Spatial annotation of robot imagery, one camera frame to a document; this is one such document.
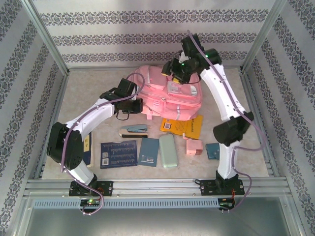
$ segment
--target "pink backpack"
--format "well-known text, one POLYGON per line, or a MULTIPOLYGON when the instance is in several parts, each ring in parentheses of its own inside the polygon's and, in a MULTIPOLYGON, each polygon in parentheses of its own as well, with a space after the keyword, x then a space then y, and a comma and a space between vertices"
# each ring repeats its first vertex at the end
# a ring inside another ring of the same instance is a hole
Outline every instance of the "pink backpack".
MULTIPOLYGON (((136 69, 145 78, 145 86, 137 97, 143 99, 142 113, 147 119, 159 116, 174 120, 189 120, 197 116, 201 107, 202 93, 200 83, 180 85, 172 81, 171 76, 161 74, 162 68, 144 65, 136 69)), ((138 75, 131 77, 131 81, 142 85, 142 78, 138 75)), ((190 78, 190 83, 198 82, 197 73, 190 78)))

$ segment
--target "yellow booklet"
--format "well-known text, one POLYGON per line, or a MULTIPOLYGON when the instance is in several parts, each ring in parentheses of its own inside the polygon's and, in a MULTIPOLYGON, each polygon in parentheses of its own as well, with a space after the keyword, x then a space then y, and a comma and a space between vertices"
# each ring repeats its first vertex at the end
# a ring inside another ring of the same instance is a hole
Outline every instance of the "yellow booklet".
POLYGON ((198 115, 194 119, 187 121, 173 120, 164 118, 161 125, 161 131, 171 132, 173 134, 183 135, 192 139, 199 139, 202 124, 202 116, 198 115))

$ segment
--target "table surface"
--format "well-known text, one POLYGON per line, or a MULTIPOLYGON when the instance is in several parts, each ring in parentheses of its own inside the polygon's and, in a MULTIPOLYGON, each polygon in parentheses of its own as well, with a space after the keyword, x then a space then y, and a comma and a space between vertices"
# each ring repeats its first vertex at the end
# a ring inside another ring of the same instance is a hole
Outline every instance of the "table surface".
MULTIPOLYGON (((125 78, 131 70, 113 71, 73 71, 70 73, 67 83, 62 107, 58 121, 65 123, 74 119, 87 110, 98 99, 99 95, 109 89, 116 87, 121 78, 125 78)), ((236 96, 244 108, 249 111, 242 83, 237 69, 226 69, 227 78, 236 96)), ((128 178, 205 178, 215 177, 219 161, 209 160, 205 150, 205 144, 215 143, 213 127, 221 123, 218 107, 208 87, 202 81, 203 101, 199 114, 203 115, 200 140, 203 142, 203 152, 199 156, 186 155, 186 140, 175 135, 175 144, 178 155, 178 167, 165 169, 162 166, 160 153, 158 153, 157 167, 134 166, 112 169, 100 168, 100 144, 108 142, 119 142, 124 140, 137 140, 137 151, 139 154, 141 139, 121 138, 118 130, 121 126, 146 123, 149 138, 159 138, 165 134, 160 131, 162 118, 153 117, 146 120, 144 114, 130 115, 129 120, 120 121, 115 116, 102 122, 93 130, 93 156, 94 165, 90 167, 98 178, 105 179, 128 179, 128 178)), ((255 129, 251 126, 244 135, 243 147, 256 148, 259 141, 255 129)), ((239 171, 247 173, 252 177, 268 177, 267 168, 262 152, 246 152, 240 150, 236 161, 239 171)), ((66 179, 70 178, 65 173, 60 173, 60 165, 47 157, 43 172, 43 179, 66 179)))

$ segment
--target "patterned wallpaper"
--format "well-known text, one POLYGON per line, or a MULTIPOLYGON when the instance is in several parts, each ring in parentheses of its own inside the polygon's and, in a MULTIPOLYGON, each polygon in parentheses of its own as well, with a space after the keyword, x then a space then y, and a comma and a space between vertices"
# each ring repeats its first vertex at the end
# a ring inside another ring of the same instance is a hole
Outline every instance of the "patterned wallpaper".
POLYGON ((275 0, 34 0, 71 67, 160 64, 189 29, 225 65, 241 65, 275 0))
POLYGON ((41 155, 63 75, 18 0, 0 3, 0 235, 41 155))
POLYGON ((314 1, 288 0, 247 71, 307 235, 315 235, 314 15, 314 1))

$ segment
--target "blue stapler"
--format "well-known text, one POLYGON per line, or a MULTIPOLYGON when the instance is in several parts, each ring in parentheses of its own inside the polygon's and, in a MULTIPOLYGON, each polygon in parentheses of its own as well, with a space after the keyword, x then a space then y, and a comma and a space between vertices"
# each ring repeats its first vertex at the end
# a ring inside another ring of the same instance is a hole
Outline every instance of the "blue stapler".
POLYGON ((147 131, 146 124, 126 125, 119 129, 119 135, 123 138, 147 138, 147 131))

